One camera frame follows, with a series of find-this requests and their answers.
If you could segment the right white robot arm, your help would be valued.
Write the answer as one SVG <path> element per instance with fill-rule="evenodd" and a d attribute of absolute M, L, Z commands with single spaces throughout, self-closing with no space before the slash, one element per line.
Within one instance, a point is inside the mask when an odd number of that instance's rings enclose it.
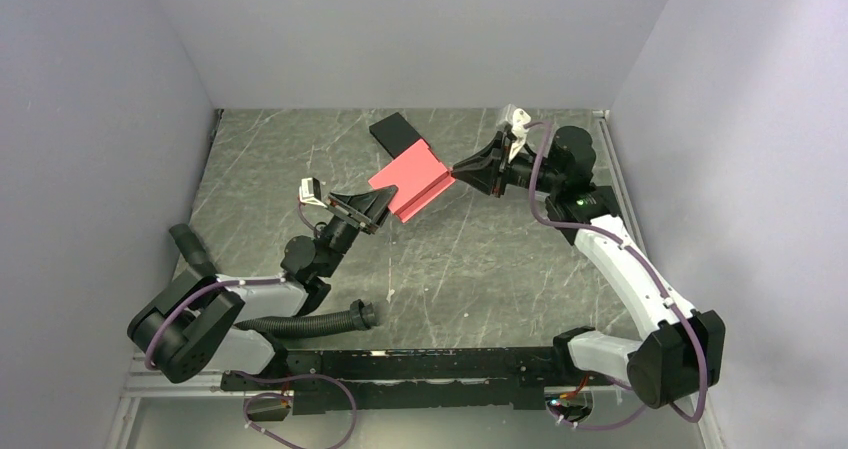
<path fill-rule="evenodd" d="M 452 176 L 490 196 L 525 188 L 537 222 L 558 230 L 613 288 L 635 323 L 638 339 L 582 327 L 554 340 L 551 370 L 574 384 L 587 373 L 629 387 L 650 408 L 697 399 L 700 417 L 708 389 L 720 378 L 726 326 L 716 311 L 700 311 L 675 290 L 634 242 L 615 192 L 593 181 L 596 153 L 584 129 L 548 129 L 536 149 L 507 130 L 456 163 Z"/>

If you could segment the red paper box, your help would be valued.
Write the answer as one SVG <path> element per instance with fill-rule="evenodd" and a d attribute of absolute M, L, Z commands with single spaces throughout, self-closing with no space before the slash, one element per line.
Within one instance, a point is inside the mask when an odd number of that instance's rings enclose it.
<path fill-rule="evenodd" d="M 450 169 L 421 139 L 372 176 L 368 183 L 372 189 L 397 187 L 389 210 L 402 223 L 407 223 L 455 181 Z"/>

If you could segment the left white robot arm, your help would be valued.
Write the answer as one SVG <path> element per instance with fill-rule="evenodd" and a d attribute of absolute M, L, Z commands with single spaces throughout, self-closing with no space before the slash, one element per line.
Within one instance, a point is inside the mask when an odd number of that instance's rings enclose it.
<path fill-rule="evenodd" d="M 375 306 L 360 299 L 317 314 L 333 275 L 361 234 L 372 234 L 390 213 L 394 185 L 356 195 L 332 193 L 322 202 L 331 219 L 289 240 L 274 276 L 235 277 L 218 271 L 187 224 L 169 233 L 188 267 L 130 321 L 127 336 L 145 366 L 184 383 L 206 368 L 236 370 L 264 389 L 287 375 L 283 341 L 367 331 L 379 325 Z"/>

